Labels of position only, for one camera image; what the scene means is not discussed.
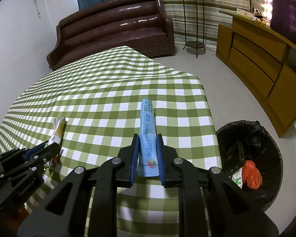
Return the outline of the black lined trash bin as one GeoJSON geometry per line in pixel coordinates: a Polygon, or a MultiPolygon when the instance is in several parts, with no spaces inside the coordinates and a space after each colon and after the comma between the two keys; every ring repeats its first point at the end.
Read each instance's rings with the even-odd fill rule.
{"type": "Polygon", "coordinates": [[[240,120],[217,132],[223,171],[266,211],[275,201],[283,177],[281,152],[258,121],[240,120]]]}

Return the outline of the mickey mouse plush toy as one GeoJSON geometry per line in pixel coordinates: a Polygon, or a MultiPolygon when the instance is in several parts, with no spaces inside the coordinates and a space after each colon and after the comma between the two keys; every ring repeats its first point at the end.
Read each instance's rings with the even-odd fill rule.
{"type": "Polygon", "coordinates": [[[266,26],[269,25],[270,22],[266,19],[264,14],[257,8],[252,8],[252,14],[253,14],[253,21],[266,26]]]}

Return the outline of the black metal plant stand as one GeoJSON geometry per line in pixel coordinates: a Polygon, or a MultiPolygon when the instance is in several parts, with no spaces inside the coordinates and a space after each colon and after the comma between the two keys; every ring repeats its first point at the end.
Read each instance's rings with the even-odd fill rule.
{"type": "Polygon", "coordinates": [[[187,33],[187,26],[186,26],[186,11],[185,11],[185,0],[183,1],[183,15],[184,15],[184,49],[193,49],[193,51],[188,51],[188,53],[195,55],[196,58],[199,57],[199,50],[203,50],[203,52],[206,52],[205,49],[205,0],[201,0],[201,5],[202,5],[202,41],[199,41],[199,16],[198,16],[198,0],[195,0],[195,10],[196,10],[196,16],[195,16],[195,24],[196,24],[196,39],[195,40],[188,40],[188,33],[187,33]]]}

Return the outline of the white box on sideboard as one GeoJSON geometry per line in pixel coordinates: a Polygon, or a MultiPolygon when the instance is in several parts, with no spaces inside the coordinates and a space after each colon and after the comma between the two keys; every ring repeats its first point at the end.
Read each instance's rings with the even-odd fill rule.
{"type": "Polygon", "coordinates": [[[245,18],[248,18],[248,19],[253,19],[254,18],[254,14],[252,14],[251,12],[248,12],[246,10],[239,9],[239,8],[237,8],[236,14],[238,16],[245,17],[245,18]]]}

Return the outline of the black rectangular box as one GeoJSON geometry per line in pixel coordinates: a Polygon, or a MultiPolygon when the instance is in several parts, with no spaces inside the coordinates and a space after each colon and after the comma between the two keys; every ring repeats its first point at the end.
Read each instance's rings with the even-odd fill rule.
{"type": "Polygon", "coordinates": [[[221,152],[222,170],[227,176],[232,176],[245,165],[245,155],[242,143],[238,140],[229,148],[225,147],[221,152]]]}

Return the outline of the brown wooden sideboard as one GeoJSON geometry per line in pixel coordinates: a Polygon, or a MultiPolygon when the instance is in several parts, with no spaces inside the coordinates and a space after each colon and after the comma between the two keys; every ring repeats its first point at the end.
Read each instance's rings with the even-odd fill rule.
{"type": "Polygon", "coordinates": [[[251,19],[227,15],[232,25],[219,25],[216,56],[245,84],[282,137],[296,122],[296,45],[251,19]]]}

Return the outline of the light blue stick wrapper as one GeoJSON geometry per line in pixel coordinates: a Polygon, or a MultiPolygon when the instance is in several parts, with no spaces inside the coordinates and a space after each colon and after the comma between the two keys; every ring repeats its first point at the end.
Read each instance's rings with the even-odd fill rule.
{"type": "Polygon", "coordinates": [[[139,177],[157,177],[159,175],[156,153],[156,128],[153,104],[149,99],[141,102],[140,113],[140,156],[138,166],[139,177]]]}

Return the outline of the white yellow wrapper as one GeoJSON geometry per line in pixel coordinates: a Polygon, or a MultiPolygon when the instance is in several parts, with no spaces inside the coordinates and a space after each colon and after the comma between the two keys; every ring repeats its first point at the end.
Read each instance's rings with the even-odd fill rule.
{"type": "MultiPolygon", "coordinates": [[[[45,144],[45,148],[53,143],[57,143],[59,145],[59,147],[61,147],[62,139],[63,139],[64,133],[65,133],[65,127],[66,127],[65,117],[54,118],[53,133],[52,133],[51,137],[49,138],[49,140],[47,141],[47,144],[45,144]]],[[[50,159],[49,161],[46,161],[44,166],[46,166],[46,167],[56,166],[56,164],[58,163],[58,161],[60,159],[61,152],[62,152],[62,150],[59,149],[58,153],[56,155],[54,155],[52,159],[50,159]]]]}

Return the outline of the striped beige curtain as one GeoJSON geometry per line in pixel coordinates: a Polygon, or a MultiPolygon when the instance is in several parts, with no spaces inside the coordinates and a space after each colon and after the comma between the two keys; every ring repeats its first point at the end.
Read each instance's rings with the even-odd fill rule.
{"type": "MultiPolygon", "coordinates": [[[[182,0],[162,0],[165,11],[173,20],[175,43],[184,44],[184,15],[182,0]]],[[[196,39],[195,24],[195,0],[185,0],[186,26],[188,40],[196,39]]],[[[202,41],[202,5],[198,0],[199,16],[199,41],[202,41]]],[[[218,39],[218,26],[231,26],[232,18],[222,14],[222,11],[228,13],[236,12],[237,8],[249,11],[250,0],[205,0],[205,47],[209,50],[215,50],[218,39]]]]}

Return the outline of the red crumpled plastic bag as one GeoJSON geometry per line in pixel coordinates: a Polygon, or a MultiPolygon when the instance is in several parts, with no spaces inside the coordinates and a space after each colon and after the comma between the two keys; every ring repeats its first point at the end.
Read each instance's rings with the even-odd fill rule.
{"type": "Polygon", "coordinates": [[[245,161],[242,167],[242,179],[250,189],[257,190],[262,185],[262,176],[252,160],[245,161]]]}

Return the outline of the green checkered tablecloth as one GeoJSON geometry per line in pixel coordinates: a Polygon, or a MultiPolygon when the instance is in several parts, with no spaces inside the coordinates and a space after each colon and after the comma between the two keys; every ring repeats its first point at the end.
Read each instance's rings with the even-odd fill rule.
{"type": "Polygon", "coordinates": [[[99,166],[131,143],[140,129],[143,99],[151,100],[164,144],[200,168],[220,166],[216,131],[200,80],[126,46],[70,63],[40,79],[11,105],[0,126],[0,152],[33,146],[67,127],[62,180],[78,165],[99,166]]]}

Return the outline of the dark brown leather sofa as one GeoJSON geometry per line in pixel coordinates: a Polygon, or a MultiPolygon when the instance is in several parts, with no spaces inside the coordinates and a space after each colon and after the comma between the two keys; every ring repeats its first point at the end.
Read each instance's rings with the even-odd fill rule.
{"type": "Polygon", "coordinates": [[[109,0],[60,20],[47,55],[52,71],[81,58],[126,45],[154,58],[175,54],[173,20],[162,0],[109,0]]]}

